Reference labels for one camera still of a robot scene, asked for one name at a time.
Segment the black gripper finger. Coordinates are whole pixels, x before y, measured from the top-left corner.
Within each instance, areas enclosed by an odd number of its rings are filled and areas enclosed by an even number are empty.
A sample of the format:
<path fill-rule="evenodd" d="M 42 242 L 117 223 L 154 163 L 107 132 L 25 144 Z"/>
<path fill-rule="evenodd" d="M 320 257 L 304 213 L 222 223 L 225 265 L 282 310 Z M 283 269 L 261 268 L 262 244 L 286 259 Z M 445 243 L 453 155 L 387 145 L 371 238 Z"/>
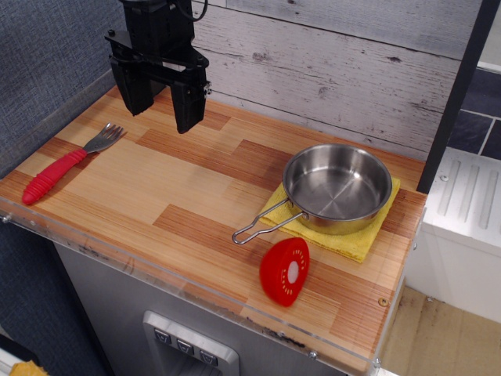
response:
<path fill-rule="evenodd" d="M 185 70 L 171 85 L 171 99 L 179 134 L 187 133 L 204 119 L 207 99 L 205 69 Z"/>
<path fill-rule="evenodd" d="M 114 80 L 126 108 L 135 116 L 153 105 L 150 79 L 144 77 L 135 63 L 124 62 L 115 56 L 110 57 Z"/>

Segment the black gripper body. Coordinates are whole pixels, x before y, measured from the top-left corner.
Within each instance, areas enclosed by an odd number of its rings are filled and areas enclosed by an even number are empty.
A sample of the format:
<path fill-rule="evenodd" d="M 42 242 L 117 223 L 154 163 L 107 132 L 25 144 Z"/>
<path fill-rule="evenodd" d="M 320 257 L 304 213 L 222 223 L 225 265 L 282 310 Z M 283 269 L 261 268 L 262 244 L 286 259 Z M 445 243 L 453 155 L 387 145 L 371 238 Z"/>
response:
<path fill-rule="evenodd" d="M 208 59 L 192 42 L 194 24 L 208 8 L 204 3 L 199 16 L 193 15 L 191 1 L 123 1 L 126 29 L 109 29 L 105 39 L 111 55 L 139 66 L 150 83 L 171 87 L 187 70 L 208 67 Z"/>

